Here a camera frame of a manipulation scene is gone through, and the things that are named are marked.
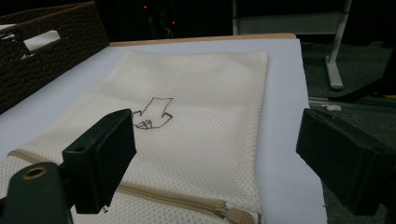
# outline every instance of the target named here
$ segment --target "metal bar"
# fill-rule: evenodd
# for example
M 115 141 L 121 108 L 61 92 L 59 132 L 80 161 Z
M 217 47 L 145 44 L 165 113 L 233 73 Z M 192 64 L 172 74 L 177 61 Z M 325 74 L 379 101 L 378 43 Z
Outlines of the metal bar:
M 345 103 L 345 102 L 329 101 L 326 98 L 319 98 L 319 97 L 309 97 L 308 100 L 309 100 L 309 105 L 311 106 L 340 105 L 341 107 L 350 108 L 350 109 L 396 113 L 396 104 L 393 103 L 367 102 L 367 101 L 358 101 L 357 103 Z

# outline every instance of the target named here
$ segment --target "zipper pull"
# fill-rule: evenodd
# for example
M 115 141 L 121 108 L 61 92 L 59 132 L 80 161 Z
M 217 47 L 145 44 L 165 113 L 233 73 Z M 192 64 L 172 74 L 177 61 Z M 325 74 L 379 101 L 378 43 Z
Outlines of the zipper pull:
M 226 216 L 233 224 L 253 224 L 253 216 L 246 211 L 237 208 L 231 208 Z

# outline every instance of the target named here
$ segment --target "white table surface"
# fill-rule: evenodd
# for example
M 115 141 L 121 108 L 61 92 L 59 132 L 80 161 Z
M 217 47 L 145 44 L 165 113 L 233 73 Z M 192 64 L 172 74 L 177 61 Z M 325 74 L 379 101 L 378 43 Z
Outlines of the white table surface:
M 268 49 L 256 176 L 266 224 L 326 224 L 318 176 L 295 152 L 303 109 L 308 108 L 298 39 L 201 41 L 108 47 L 0 115 L 0 161 L 59 118 L 103 80 L 130 50 L 158 53 L 241 52 Z

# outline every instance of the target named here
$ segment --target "dark background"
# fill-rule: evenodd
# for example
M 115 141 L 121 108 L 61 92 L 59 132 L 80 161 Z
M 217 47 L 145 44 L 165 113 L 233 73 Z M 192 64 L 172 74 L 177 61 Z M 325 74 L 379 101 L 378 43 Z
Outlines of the dark background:
M 52 7 L 86 0 L 4 1 L 0 16 L 36 8 Z M 96 0 L 110 41 L 169 37 L 231 35 L 232 0 Z M 340 11 L 344 0 L 240 0 L 239 16 Z M 396 39 L 396 3 L 393 0 L 354 0 L 343 42 L 367 45 Z M 332 36 L 309 36 L 311 41 L 332 41 Z

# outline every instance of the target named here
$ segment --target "white mesh bag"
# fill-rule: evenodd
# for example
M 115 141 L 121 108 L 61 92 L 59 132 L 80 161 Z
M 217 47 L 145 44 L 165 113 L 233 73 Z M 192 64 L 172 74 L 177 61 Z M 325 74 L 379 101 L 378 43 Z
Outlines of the white mesh bag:
M 128 52 L 113 72 L 35 140 L 27 156 L 62 163 L 62 151 L 106 114 L 133 112 L 136 155 L 108 212 L 78 215 L 75 223 L 228 223 L 199 209 L 154 202 L 131 186 L 224 202 L 262 222 L 255 153 L 267 69 L 265 49 L 243 53 Z M 0 164 L 1 196 L 29 163 Z

